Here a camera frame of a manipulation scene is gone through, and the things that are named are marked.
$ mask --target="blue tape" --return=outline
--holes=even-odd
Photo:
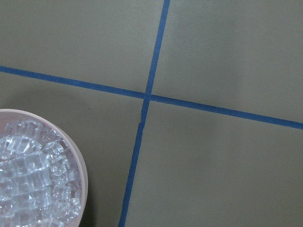
[[[97,90],[97,91],[105,91],[105,92],[119,94],[119,95],[123,95],[123,96],[130,96],[130,97],[141,98],[141,99],[144,98],[144,93],[142,93],[142,92],[131,91],[131,90],[126,90],[126,89],[117,88],[117,87],[110,87],[110,86],[105,86],[105,85],[100,85],[100,84],[93,84],[93,83],[88,83],[88,82],[75,80],[75,79],[56,77],[56,76],[46,75],[46,74],[42,74],[42,73],[19,70],[19,69],[4,67],[4,66],[0,66],[0,71],[9,73],[9,74],[23,76],[23,77],[41,79],[41,80],[51,81],[51,82],[60,83],[60,84],[88,88],[88,89]]]
[[[136,140],[135,140],[135,144],[134,144],[134,151],[133,151],[133,155],[132,155],[132,162],[131,162],[131,166],[130,166],[129,174],[128,174],[128,178],[127,178],[125,194],[124,194],[123,204],[122,204],[122,212],[121,212],[121,217],[120,217],[118,227],[125,226],[125,221],[126,221],[126,216],[127,216],[128,206],[129,206],[129,200],[131,198],[132,188],[133,188],[133,183],[134,183],[134,175],[136,172],[136,167],[137,167],[137,162],[138,162],[138,157],[139,157],[139,152],[140,152],[140,147],[141,147],[141,142],[142,142],[143,130],[145,127],[146,117],[147,117],[147,113],[148,113],[148,107],[150,104],[152,86],[153,86],[155,75],[156,75],[158,59],[159,59],[161,44],[162,44],[162,40],[163,40],[164,29],[165,29],[165,23],[166,23],[168,10],[169,10],[169,2],[170,2],[170,0],[164,0],[164,3],[163,3],[161,18],[160,18],[160,22],[159,22],[159,28],[158,28],[158,32],[157,32],[156,43],[155,43],[154,51],[152,54],[151,67],[150,67],[150,72],[149,72],[149,76],[148,76],[148,80],[147,80],[147,84],[146,84],[145,96],[144,96],[144,101],[143,101],[142,110],[141,110],[141,122],[138,125]]]
[[[303,123],[299,123],[299,122],[293,122],[293,121],[289,121],[289,120],[279,119],[279,118],[275,118],[275,117],[268,117],[268,116],[263,116],[263,115],[259,115],[259,114],[254,114],[254,113],[252,114],[252,113],[247,113],[247,112],[242,112],[242,111],[237,111],[237,110],[231,110],[231,109],[226,109],[226,108],[212,106],[212,105],[193,103],[193,102],[174,99],[174,98],[167,98],[167,97],[163,97],[163,96],[151,95],[151,101],[178,105],[178,106],[183,106],[183,107],[197,109],[197,110],[204,110],[204,111],[208,111],[208,112],[212,112],[212,113],[218,113],[218,114],[220,113],[220,114],[224,114],[224,115],[228,115],[228,116],[240,117],[240,118],[250,119],[250,120],[254,120],[254,121],[258,121],[258,122],[266,122],[266,123],[270,123],[270,124],[277,124],[277,125],[282,125],[282,126],[296,128],[296,129],[303,129]]]

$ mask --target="bowl of ice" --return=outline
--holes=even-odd
[[[78,227],[87,192],[84,159],[65,132],[0,109],[0,227]]]

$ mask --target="gray tile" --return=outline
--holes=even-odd
[[[0,65],[145,91],[161,1],[3,1]]]
[[[302,136],[151,102],[126,226],[300,226]]]
[[[35,113],[78,145],[89,175],[81,227],[117,226],[142,100],[0,73],[0,108]]]
[[[303,2],[172,0],[153,93],[303,122]]]

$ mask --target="floor tile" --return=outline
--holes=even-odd
[[[126,227],[300,226],[302,136],[151,102]]]
[[[162,1],[3,1],[0,65],[145,91]]]
[[[172,0],[153,93],[303,122],[303,2]]]
[[[116,227],[142,100],[4,73],[0,81],[0,108],[44,117],[82,152],[89,195],[80,227]]]

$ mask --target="pink bowl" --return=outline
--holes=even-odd
[[[59,127],[56,125],[50,123],[46,119],[39,117],[35,114],[22,111],[22,110],[13,110],[13,109],[0,109],[0,133],[4,132],[4,128],[7,123],[12,123],[15,121],[22,121],[26,119],[35,119],[36,121],[40,121],[44,125],[48,126],[51,129],[56,130],[60,134],[60,136],[65,140],[65,142],[69,145],[76,161],[78,164],[79,172],[80,172],[80,177],[81,177],[81,211],[79,212],[79,215],[75,220],[73,220],[71,223],[67,224],[66,227],[78,227],[83,215],[83,211],[85,208],[85,203],[87,199],[87,193],[88,193],[88,175],[87,175],[87,170],[86,170],[86,165],[83,159],[82,154],[80,153],[79,148],[77,145],[72,141],[72,139],[64,132],[62,131]]]

